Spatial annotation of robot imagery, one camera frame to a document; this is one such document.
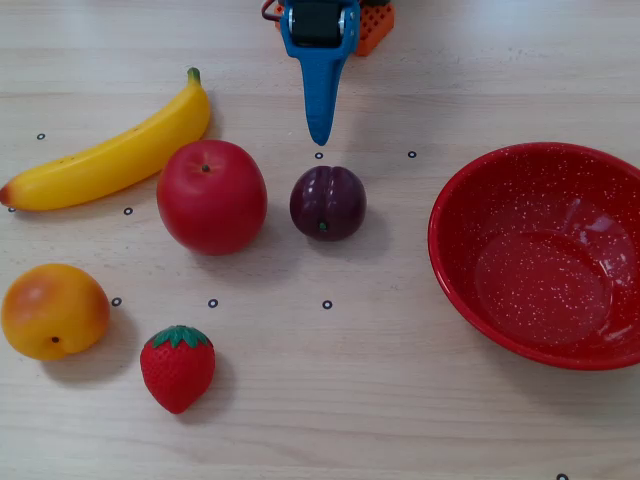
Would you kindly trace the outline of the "blue gripper body black servo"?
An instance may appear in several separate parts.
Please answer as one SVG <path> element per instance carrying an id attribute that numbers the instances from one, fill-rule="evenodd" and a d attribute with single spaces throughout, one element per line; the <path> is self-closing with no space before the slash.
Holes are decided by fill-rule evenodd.
<path id="1" fill-rule="evenodd" d="M 292 4 L 292 40 L 302 47 L 334 48 L 341 43 L 340 26 L 344 3 L 294 1 Z"/>

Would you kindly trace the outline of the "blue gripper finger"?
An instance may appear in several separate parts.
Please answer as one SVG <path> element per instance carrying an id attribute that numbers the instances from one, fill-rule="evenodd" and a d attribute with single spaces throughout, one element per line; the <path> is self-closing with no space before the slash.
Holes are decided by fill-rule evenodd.
<path id="1" fill-rule="evenodd" d="M 281 35 L 287 54 L 300 63 L 309 133 L 316 144 L 323 146 L 330 137 L 343 67 L 359 41 L 360 6 L 357 1 L 342 1 L 344 10 L 340 26 L 343 36 L 340 45 L 317 48 L 302 47 L 293 42 L 293 2 L 284 4 L 284 12 L 279 19 Z"/>

